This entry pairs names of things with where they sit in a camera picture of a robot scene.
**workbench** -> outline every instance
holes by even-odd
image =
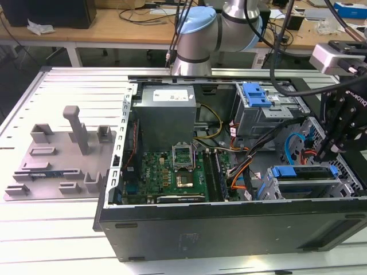
[[[311,7],[304,2],[297,2],[297,7]],[[134,20],[157,18],[162,15],[134,15]],[[81,67],[78,48],[111,48],[111,49],[146,49],[167,50],[171,43],[174,26],[165,19],[167,24],[143,26],[126,22],[119,18],[116,9],[98,9],[97,16],[89,29],[70,29],[56,27],[56,32],[38,36],[30,32],[26,27],[11,27],[7,20],[8,30],[23,46],[47,46],[63,47],[67,49],[71,65]],[[362,24],[363,20],[346,20],[351,23]],[[275,20],[278,25],[283,20]],[[310,54],[317,43],[329,40],[350,40],[346,33],[338,33],[320,36],[315,31],[316,22],[304,20],[299,31],[291,31],[294,36],[292,45],[287,48],[290,53]],[[266,38],[273,41],[273,34],[267,31]],[[18,45],[11,39],[2,25],[0,25],[0,45]],[[252,68],[260,69],[263,65],[269,47],[264,43],[258,43],[249,52],[256,53]],[[115,59],[118,59],[118,51],[114,50]]]
[[[41,71],[0,126],[0,190],[24,156],[35,123],[70,131],[62,110],[80,107],[87,130],[110,125],[116,130],[122,87],[128,75],[168,75],[154,68],[52,68]],[[215,76],[268,77],[268,70],[214,69]],[[281,78],[301,77],[311,88],[336,82],[315,70],[277,70]],[[272,254],[120,263],[104,233],[92,230],[97,199],[0,201],[0,274],[242,274],[289,270],[293,274],[365,274],[367,229],[329,252]],[[243,243],[251,237],[244,230]]]

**motherboard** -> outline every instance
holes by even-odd
[[[123,183],[125,204],[212,202],[235,200],[227,192],[226,152],[191,150],[191,145],[173,146],[172,151],[143,153],[137,181]]]

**small circuit board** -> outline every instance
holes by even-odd
[[[137,183],[126,183],[123,197],[128,204],[155,203],[161,196],[200,196],[203,202],[209,202],[207,175],[203,156],[207,153],[196,151],[193,156],[193,169],[174,167],[175,162],[190,160],[189,151],[173,155],[168,152],[145,152],[142,159],[142,173]],[[227,153],[217,154],[220,170],[226,180],[226,171],[231,167]]]

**white table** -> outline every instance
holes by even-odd
[[[80,107],[88,129],[117,125],[127,75],[165,75],[164,69],[53,68],[40,72],[0,126],[0,190],[11,182],[27,150],[30,129],[49,123],[68,131],[66,104]],[[213,70],[215,75],[268,76],[268,70]],[[303,77],[312,88],[334,79],[316,71],[279,70],[277,76]],[[97,199],[0,203],[0,274],[366,274],[367,229],[330,252],[273,254],[120,263],[103,233],[92,230]]]

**wooden table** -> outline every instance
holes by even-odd
[[[297,1],[296,5],[297,7],[310,7],[300,1]],[[159,16],[161,15],[134,14],[132,19],[142,20]],[[5,22],[8,30],[22,45],[64,47],[68,51],[72,66],[82,66],[78,48],[168,49],[174,26],[167,19],[164,20],[167,22],[164,25],[136,25],[121,20],[115,9],[99,9],[93,24],[87,30],[57,27],[55,33],[41,36],[31,33],[26,27],[11,27],[7,21]],[[283,20],[276,20],[276,22],[281,25]],[[332,39],[350,39],[345,33],[319,36],[315,31],[315,25],[315,22],[304,21],[300,31],[292,31],[294,41],[288,50],[294,53],[310,53],[316,43]],[[266,38],[270,41],[273,40],[270,31],[267,32]],[[0,44],[17,45],[3,26],[0,26]],[[258,43],[254,49],[250,50],[250,52],[256,53],[253,68],[261,68],[268,51],[269,48],[264,43]]]

